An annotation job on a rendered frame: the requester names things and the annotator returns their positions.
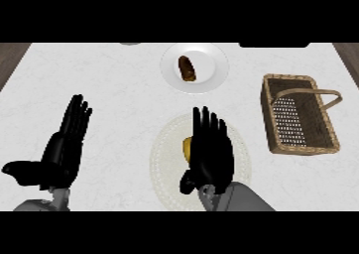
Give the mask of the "brown oblong food item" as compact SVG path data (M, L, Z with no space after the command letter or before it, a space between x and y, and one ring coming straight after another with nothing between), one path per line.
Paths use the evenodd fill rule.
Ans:
M182 78L185 81L195 81L197 80L197 73L192 62L186 56L179 58L179 69L182 73Z

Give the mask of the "pale round woven placemat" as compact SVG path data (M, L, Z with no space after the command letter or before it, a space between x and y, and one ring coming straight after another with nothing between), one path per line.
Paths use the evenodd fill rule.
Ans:
M185 114L164 126L152 145L149 172L158 199L169 210L204 211L198 191L186 195L181 192L181 180L189 170L185 158L183 142L192 136L194 115ZM234 144L235 174L234 181L251 184L253 163L248 148L238 129L228 124L228 134Z

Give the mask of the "white round plate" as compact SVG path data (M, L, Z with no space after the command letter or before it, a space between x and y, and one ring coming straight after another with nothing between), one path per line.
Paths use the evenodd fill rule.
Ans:
M194 66L197 79L182 77L179 59L185 56ZM229 75L229 60L222 49L212 43L181 43L163 55L161 73L167 83L182 92L197 94L214 90Z

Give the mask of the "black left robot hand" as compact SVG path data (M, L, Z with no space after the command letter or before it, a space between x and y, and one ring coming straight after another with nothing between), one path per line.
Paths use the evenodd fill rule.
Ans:
M85 96L76 94L68 105L61 130L54 134L40 161L9 162L2 172L23 187L39 186L42 191L68 189L80 172L85 138L92 109Z

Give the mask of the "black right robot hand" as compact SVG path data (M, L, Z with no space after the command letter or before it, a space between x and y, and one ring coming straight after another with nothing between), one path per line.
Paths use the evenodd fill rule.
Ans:
M216 194L223 194L234 174L235 154L226 121L210 112L209 107L195 107L189 169L181 180L181 192L191 194L194 190L212 185Z

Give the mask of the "yellow lemon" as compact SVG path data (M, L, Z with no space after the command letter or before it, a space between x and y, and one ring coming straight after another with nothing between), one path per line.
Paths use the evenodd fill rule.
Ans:
M192 137L188 137L183 141L183 154L186 162L191 164L191 146L192 146Z

